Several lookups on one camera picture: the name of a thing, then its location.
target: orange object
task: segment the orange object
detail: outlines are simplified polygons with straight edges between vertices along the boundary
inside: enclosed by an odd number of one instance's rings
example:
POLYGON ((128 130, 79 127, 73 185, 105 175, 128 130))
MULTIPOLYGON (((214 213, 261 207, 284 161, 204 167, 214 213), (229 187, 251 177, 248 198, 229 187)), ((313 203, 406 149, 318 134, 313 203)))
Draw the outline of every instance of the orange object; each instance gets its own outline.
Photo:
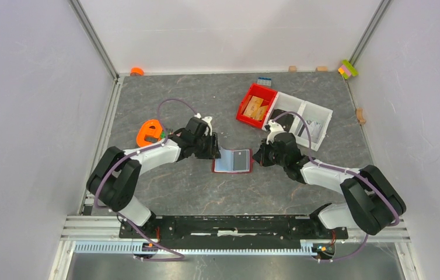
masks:
POLYGON ((144 71, 141 68, 134 67, 131 69, 131 76, 142 76, 144 75, 144 71))
POLYGON ((357 108, 356 109, 356 118, 358 119, 358 123, 360 125, 363 125, 366 123, 366 120, 364 119, 364 117, 362 116, 362 108, 357 108))
POLYGON ((140 148, 160 141, 163 128, 158 120, 149 120, 145 122, 136 136, 136 144, 140 148))

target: floor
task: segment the floor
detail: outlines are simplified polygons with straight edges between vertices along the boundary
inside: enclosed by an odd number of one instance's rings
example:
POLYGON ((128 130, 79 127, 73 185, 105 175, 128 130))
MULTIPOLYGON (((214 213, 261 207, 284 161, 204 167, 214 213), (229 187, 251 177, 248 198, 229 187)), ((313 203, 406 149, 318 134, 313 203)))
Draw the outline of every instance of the floor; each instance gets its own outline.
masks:
MULTIPOLYGON (((338 244, 337 256, 356 244, 338 244)), ((142 263, 122 254, 75 254, 67 279, 332 279, 404 280, 393 244, 367 244, 353 259, 318 264, 303 256, 188 256, 186 261, 142 263)))
MULTIPOLYGON (((175 97, 190 103, 203 116, 213 116, 213 130, 226 149, 258 150, 267 132, 235 119, 239 103, 259 73, 133 76, 124 79, 109 146, 136 148, 141 125, 156 118, 157 105, 175 97)), ((264 73, 272 88, 333 110, 318 159, 344 167, 371 163, 357 123, 348 87, 336 72, 264 73)), ((162 122, 174 130, 184 127, 192 112, 181 103, 162 107, 162 122)), ((252 173, 216 174, 211 160, 193 157, 166 164, 139 177, 135 195, 158 215, 308 214, 343 197, 323 187, 290 180, 279 166, 254 166, 252 173)), ((92 215, 111 215, 93 209, 92 215)))

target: divided storage box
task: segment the divided storage box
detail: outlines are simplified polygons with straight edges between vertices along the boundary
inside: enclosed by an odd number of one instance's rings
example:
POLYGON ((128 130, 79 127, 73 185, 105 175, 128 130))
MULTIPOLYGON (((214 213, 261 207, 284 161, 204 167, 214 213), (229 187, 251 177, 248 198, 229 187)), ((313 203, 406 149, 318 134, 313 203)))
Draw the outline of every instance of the divided storage box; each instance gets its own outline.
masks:
MULTIPOLYGON (((276 92, 272 89, 253 84, 242 100, 236 118, 243 123, 250 124, 266 131, 264 126, 268 124, 270 119, 273 119, 272 114, 277 109, 297 112, 306 120, 306 122, 315 122, 315 124, 318 124, 318 127, 320 128, 319 131, 317 130, 316 133, 314 135, 312 134, 311 136, 311 149, 318 151, 323 139, 326 136, 328 124, 333 113, 333 111, 328 108, 301 100, 283 92, 276 92), (268 110, 261 121, 256 121, 242 114, 247 106, 247 103, 249 102, 250 96, 252 95, 264 99, 262 106, 268 104, 268 110)), ((308 147, 308 135, 307 132, 303 130, 301 120, 297 116, 294 116, 294 121, 289 125, 289 132, 295 135, 297 144, 308 147)))

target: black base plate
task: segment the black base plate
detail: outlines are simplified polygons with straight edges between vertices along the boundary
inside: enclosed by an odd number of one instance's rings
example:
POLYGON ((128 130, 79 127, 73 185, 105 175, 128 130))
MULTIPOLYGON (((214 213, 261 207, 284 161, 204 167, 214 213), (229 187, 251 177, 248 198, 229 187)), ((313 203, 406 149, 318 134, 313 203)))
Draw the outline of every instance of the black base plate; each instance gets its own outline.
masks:
MULTIPOLYGON (((141 238, 127 222, 123 226, 120 238, 141 238)), ((157 216, 142 230, 150 238, 159 235, 160 244, 171 249, 300 249, 301 239, 332 238, 332 230, 302 215, 157 216)), ((335 234, 348 238, 346 228, 335 234)))

